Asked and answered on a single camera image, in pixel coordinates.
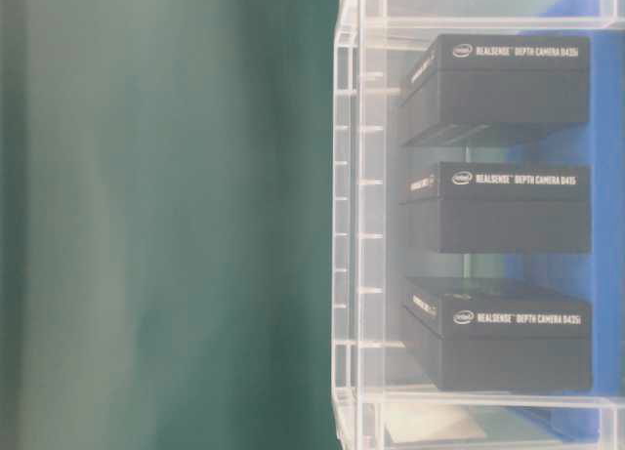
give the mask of plastic container wall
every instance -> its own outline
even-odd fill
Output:
[[[344,448],[622,445],[621,5],[622,0],[341,0],[334,50],[332,395]],[[523,145],[401,145],[403,83],[442,34],[588,38],[588,122]],[[588,253],[423,248],[420,241],[432,229],[417,224],[405,204],[407,183],[418,182],[437,162],[526,161],[590,169]],[[424,276],[513,278],[587,302],[594,309],[592,385],[575,391],[441,389],[401,332],[410,279]]]

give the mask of intel logo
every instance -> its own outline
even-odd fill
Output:
[[[456,58],[466,58],[473,52],[473,45],[463,43],[462,45],[456,45],[453,47],[453,56]]]
[[[473,174],[466,170],[456,172],[453,174],[453,177],[451,177],[451,181],[453,184],[469,184],[473,181]]]
[[[453,315],[453,322],[456,325],[468,325],[476,318],[476,315],[470,310],[462,310]]]

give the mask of camera box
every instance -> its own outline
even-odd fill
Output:
[[[505,146],[589,118],[587,37],[442,34],[401,83],[402,144]]]
[[[418,246],[440,253],[583,253],[583,166],[439,162],[408,184]]]
[[[402,340],[439,389],[591,386],[592,309],[585,301],[507,279],[410,281]]]

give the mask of box lid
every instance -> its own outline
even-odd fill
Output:
[[[440,70],[588,71],[589,66],[585,36],[442,34],[402,81],[402,101]]]
[[[510,279],[410,278],[405,306],[443,338],[589,338],[589,303]]]
[[[407,200],[588,201],[589,191],[585,166],[438,162],[408,183]]]

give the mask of teal fabric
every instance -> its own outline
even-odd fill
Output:
[[[2,0],[3,448],[334,449],[338,0]]]

